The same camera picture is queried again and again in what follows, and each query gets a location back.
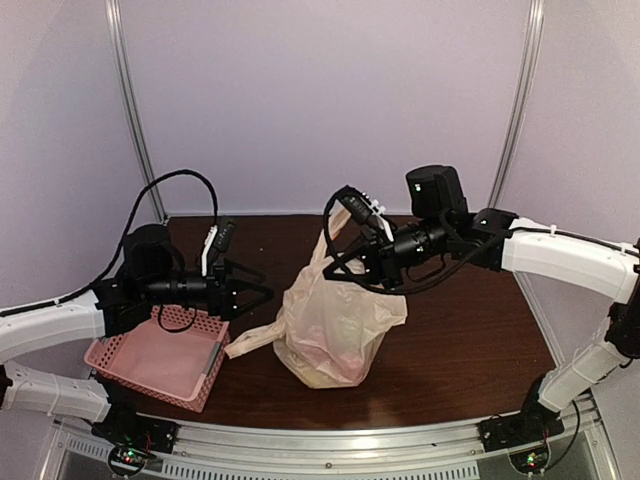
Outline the aluminium frame post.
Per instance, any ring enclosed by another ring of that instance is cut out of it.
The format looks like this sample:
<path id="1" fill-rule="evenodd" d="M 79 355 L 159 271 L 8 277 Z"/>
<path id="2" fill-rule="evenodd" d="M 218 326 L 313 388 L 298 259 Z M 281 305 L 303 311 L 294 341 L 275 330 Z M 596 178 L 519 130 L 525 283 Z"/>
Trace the aluminium frame post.
<path id="1" fill-rule="evenodd" d="M 544 21 L 545 1 L 531 0 L 529 2 L 515 94 L 498 166 L 487 202 L 487 206 L 490 208 L 495 208 L 499 205 L 506 189 L 510 169 L 515 159 L 519 137 L 524 125 L 527 102 L 532 91 L 539 60 Z"/>
<path id="2" fill-rule="evenodd" d="M 134 91 L 122 22 L 121 2 L 118 0 L 106 0 L 105 10 L 130 137 L 143 182 L 145 185 L 150 185 L 155 180 L 155 174 L 149 157 Z"/>

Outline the front aluminium rail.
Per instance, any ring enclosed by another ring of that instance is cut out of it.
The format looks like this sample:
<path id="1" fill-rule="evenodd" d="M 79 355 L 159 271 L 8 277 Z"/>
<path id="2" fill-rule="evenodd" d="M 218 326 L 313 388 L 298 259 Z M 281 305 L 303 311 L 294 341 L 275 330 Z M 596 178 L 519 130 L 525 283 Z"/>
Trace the front aluminium rail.
<path id="1" fill-rule="evenodd" d="M 544 474 L 512 465 L 529 449 L 487 451 L 481 419 L 417 427 L 356 430 L 286 430 L 176 421 L 172 453 L 131 479 L 621 479 L 595 399 L 582 395 L 580 425 L 573 408 L 562 414 L 564 433 L 547 440 Z M 45 460 L 36 479 L 126 479 L 107 465 L 111 445 L 92 436 L 88 425 L 54 420 Z"/>

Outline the beige plastic bag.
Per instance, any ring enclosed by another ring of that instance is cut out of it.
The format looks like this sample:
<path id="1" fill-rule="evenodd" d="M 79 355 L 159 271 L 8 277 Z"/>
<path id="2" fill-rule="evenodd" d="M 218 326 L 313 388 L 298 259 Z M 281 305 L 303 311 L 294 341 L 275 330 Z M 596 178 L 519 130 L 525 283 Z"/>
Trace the beige plastic bag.
<path id="1" fill-rule="evenodd" d="M 366 379 L 386 333 L 406 322 L 407 301 L 325 279 L 323 269 L 331 263 L 326 250 L 320 234 L 309 263 L 283 293 L 275 320 L 228 344 L 229 358 L 270 344 L 309 388 L 356 387 Z"/>

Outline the right aluminium frame post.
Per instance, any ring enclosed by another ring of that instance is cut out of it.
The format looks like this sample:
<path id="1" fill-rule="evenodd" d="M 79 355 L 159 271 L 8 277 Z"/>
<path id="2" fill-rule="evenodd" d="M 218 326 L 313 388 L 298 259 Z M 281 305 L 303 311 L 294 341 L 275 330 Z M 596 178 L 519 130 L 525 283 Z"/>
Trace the right aluminium frame post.
<path id="1" fill-rule="evenodd" d="M 498 166 L 487 202 L 487 206 L 490 208 L 495 208 L 499 205 L 506 189 L 510 169 L 515 159 L 519 137 L 524 125 L 527 102 L 532 91 L 539 60 L 544 21 L 545 1 L 531 0 L 529 2 L 515 94 Z"/>

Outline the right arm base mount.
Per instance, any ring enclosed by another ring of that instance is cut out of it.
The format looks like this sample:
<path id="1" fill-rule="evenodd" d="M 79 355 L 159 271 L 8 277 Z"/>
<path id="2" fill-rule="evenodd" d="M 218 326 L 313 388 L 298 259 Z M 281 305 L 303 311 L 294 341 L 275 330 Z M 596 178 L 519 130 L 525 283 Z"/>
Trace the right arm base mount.
<path id="1" fill-rule="evenodd" d="M 528 476 L 547 470 L 551 465 L 549 440 L 565 431 L 560 414 L 538 402 L 542 380 L 540 376 L 534 381 L 518 412 L 493 415 L 478 424 L 484 451 L 508 450 L 511 466 Z"/>

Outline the pink perforated plastic basket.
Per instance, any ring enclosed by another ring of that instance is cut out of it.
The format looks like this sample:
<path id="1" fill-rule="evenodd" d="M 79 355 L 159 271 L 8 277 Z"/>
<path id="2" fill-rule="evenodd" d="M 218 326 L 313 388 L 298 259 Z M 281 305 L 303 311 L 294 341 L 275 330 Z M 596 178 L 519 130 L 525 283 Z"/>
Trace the pink perforated plastic basket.
<path id="1" fill-rule="evenodd" d="M 155 307 L 134 330 L 94 340 L 84 361 L 123 387 L 200 413 L 225 359 L 228 327 L 203 310 Z"/>

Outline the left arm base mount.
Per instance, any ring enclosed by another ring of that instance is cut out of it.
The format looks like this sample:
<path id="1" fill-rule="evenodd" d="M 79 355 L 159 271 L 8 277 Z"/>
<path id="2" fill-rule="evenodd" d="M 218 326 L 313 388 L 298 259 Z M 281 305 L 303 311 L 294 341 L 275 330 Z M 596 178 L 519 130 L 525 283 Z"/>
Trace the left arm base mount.
<path id="1" fill-rule="evenodd" d="M 130 479 L 158 459 L 173 452 L 178 424 L 141 415 L 127 404 L 113 404 L 105 419 L 90 422 L 91 433 L 108 441 L 107 466 L 117 477 Z"/>

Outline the left aluminium frame post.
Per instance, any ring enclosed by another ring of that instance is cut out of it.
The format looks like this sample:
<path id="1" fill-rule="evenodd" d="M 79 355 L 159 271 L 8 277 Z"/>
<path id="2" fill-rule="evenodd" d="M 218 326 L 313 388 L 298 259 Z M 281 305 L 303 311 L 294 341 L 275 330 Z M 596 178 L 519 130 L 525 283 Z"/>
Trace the left aluminium frame post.
<path id="1" fill-rule="evenodd" d="M 155 174 L 149 157 L 134 91 L 122 22 L 121 2 L 118 0 L 106 0 L 105 10 L 130 137 L 143 182 L 145 185 L 150 185 L 155 180 Z"/>

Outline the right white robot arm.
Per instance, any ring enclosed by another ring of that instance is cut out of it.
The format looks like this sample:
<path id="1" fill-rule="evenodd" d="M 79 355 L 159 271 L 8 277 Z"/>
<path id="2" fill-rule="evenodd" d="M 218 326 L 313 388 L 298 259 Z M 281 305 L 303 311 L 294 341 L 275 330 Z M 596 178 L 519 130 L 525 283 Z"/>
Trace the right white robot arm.
<path id="1" fill-rule="evenodd" d="M 324 208 L 340 205 L 360 228 L 339 252 L 324 234 L 332 259 L 327 280 L 371 293 L 407 297 L 426 292 L 465 265 L 528 274 L 598 293 L 611 300 L 589 342 L 532 386 L 512 430 L 535 440 L 577 396 L 639 357 L 639 248 L 539 224 L 514 212 L 468 208 L 457 170 L 428 165 L 406 176 L 415 222 L 397 227 L 380 203 L 346 185 Z"/>

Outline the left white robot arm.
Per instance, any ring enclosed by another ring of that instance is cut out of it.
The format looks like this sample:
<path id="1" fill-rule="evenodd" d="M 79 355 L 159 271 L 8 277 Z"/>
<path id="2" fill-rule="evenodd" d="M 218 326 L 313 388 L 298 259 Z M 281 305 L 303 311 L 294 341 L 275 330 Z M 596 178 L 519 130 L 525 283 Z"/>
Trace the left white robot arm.
<path id="1" fill-rule="evenodd" d="M 144 424 L 128 408 L 113 403 L 96 380 L 81 381 L 36 371 L 15 358 L 83 339 L 128 334 L 171 307 L 197 309 L 231 321 L 273 297 L 263 274 L 224 258 L 234 223 L 212 227 L 200 267 L 189 270 L 167 227 L 147 224 L 125 234 L 114 277 L 94 281 L 64 298 L 32 303 L 1 314 L 1 406 L 104 423 L 123 444 L 137 442 Z"/>

